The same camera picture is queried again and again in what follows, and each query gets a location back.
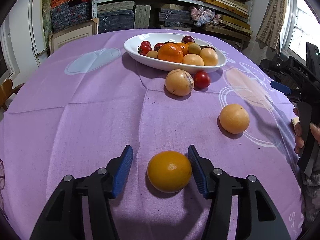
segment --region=purple tablecloth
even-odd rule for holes
[[[194,90],[185,98],[165,93],[167,73],[124,52],[128,38],[166,31],[212,43],[227,56],[227,65],[210,74],[207,91]],[[11,225],[28,239],[64,175],[87,176],[130,144],[129,178],[123,194],[111,201],[120,239],[200,239],[211,201],[202,198],[194,180],[166,195],[146,179],[153,155],[186,153],[194,144],[231,176],[256,175],[296,239],[303,215],[290,128],[293,106],[270,81],[233,47],[198,33],[127,30],[64,45],[22,87],[0,123],[2,195]],[[231,103],[250,115],[249,128],[240,136],[227,134],[217,123],[223,106]],[[235,237],[236,205],[234,198],[228,239]]]

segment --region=white oval bowl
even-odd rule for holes
[[[197,73],[200,70],[203,70],[207,73],[216,71],[220,68],[222,68],[226,63],[227,59],[223,55],[223,53],[217,49],[215,46],[208,44],[207,42],[204,42],[200,39],[196,39],[195,43],[201,45],[201,46],[212,46],[215,48],[217,55],[218,55],[218,64],[216,66],[194,66],[194,65],[187,65],[187,64],[181,64],[181,63],[174,63],[164,60],[159,60],[156,58],[146,57],[143,55],[138,54],[138,47],[140,46],[142,41],[149,41],[151,43],[151,48],[153,49],[154,46],[159,43],[165,43],[167,41],[173,41],[175,43],[181,42],[181,39],[185,35],[182,34],[175,34],[175,33],[146,33],[134,36],[124,43],[124,49],[126,52],[136,61],[147,65],[152,68],[157,68],[165,71],[172,71],[174,69],[183,69],[190,74]]]

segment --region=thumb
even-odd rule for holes
[[[315,137],[315,139],[320,144],[320,128],[318,126],[316,126],[314,123],[311,123],[310,130],[311,130],[312,135]]]

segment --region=gray sleeve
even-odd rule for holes
[[[320,157],[315,162],[312,174],[307,177],[302,173],[302,194],[305,199],[306,225],[311,224],[320,211]]]

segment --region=red cherry tomato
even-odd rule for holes
[[[188,43],[188,42],[195,42],[195,40],[191,36],[184,36],[181,42]]]
[[[140,46],[143,45],[143,44],[147,44],[147,45],[149,45],[149,46],[151,47],[151,44],[150,44],[149,41],[143,41],[143,42],[141,42]]]
[[[204,71],[197,72],[193,81],[195,82],[195,86],[200,89],[207,88],[211,83],[209,75]]]
[[[138,54],[143,55],[143,56],[146,56],[147,53],[148,53],[149,51],[151,51],[151,50],[152,50],[152,49],[151,49],[151,47],[150,47],[149,45],[143,44],[143,45],[141,45],[140,47],[138,47]]]
[[[158,51],[162,46],[164,45],[164,43],[157,43],[154,47],[155,51]]]

